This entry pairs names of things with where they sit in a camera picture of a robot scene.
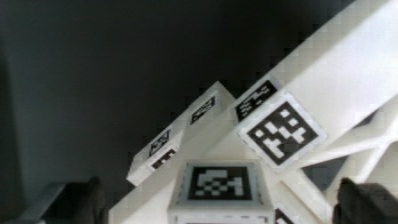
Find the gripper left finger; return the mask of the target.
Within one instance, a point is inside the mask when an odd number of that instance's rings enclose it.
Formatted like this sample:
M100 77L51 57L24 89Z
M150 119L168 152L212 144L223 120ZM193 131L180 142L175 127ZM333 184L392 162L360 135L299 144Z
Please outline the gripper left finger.
M93 177L88 182L52 183L12 224L109 224L100 178Z

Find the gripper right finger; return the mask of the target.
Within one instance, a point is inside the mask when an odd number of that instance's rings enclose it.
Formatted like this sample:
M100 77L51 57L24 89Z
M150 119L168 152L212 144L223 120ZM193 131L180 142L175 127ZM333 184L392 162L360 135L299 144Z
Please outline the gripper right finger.
M398 224L398 198L379 183L342 179L333 224Z

